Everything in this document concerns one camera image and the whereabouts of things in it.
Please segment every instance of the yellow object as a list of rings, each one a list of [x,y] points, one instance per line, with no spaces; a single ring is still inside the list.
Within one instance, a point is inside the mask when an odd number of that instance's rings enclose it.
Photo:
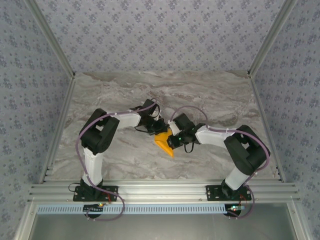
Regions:
[[[169,147],[167,143],[167,139],[171,135],[172,135],[172,131],[170,128],[168,128],[168,132],[162,132],[162,133],[159,133],[158,135],[155,135],[154,141],[167,154],[169,154],[171,157],[174,157],[174,150],[171,147]]]

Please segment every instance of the patterned wallpaper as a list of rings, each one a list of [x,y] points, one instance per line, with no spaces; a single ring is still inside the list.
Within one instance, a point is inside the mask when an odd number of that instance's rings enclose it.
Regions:
[[[255,76],[288,181],[320,239],[320,2],[300,0]]]
[[[247,70],[284,0],[37,0],[75,72]]]
[[[0,239],[11,240],[39,180],[67,75],[23,0],[0,4]]]

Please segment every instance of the floral wallpaper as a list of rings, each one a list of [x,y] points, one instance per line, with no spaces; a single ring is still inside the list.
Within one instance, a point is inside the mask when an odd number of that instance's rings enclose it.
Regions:
[[[288,181],[320,239],[320,2],[299,0],[255,76]]]
[[[247,70],[284,0],[37,0],[75,72]]]
[[[1,1],[0,22],[0,239],[11,240],[69,79],[23,0]]]

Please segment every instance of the ventilated strip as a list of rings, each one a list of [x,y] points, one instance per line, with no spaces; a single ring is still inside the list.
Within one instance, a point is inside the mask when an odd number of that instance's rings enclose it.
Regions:
[[[118,214],[121,204],[109,204],[102,212],[91,214]],[[220,203],[204,204],[127,204],[123,214],[225,214],[225,205]],[[37,214],[84,214],[79,204],[40,204]]]

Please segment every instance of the marble surface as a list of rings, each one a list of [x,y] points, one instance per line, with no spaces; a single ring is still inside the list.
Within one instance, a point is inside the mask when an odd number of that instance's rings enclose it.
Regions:
[[[79,131],[96,108],[106,112],[125,111],[157,98],[161,115],[168,120],[183,105],[203,109],[213,127],[249,125],[267,143],[266,133],[249,85],[249,80],[230,72],[93,72],[77,73],[52,179],[79,180],[83,174],[75,151]],[[195,124],[203,123],[202,113],[185,109]],[[167,155],[154,143],[154,136],[134,128],[116,132],[104,153],[104,179],[224,179],[234,164],[224,148],[195,145],[192,153],[183,147]],[[276,164],[257,178],[274,178]]]

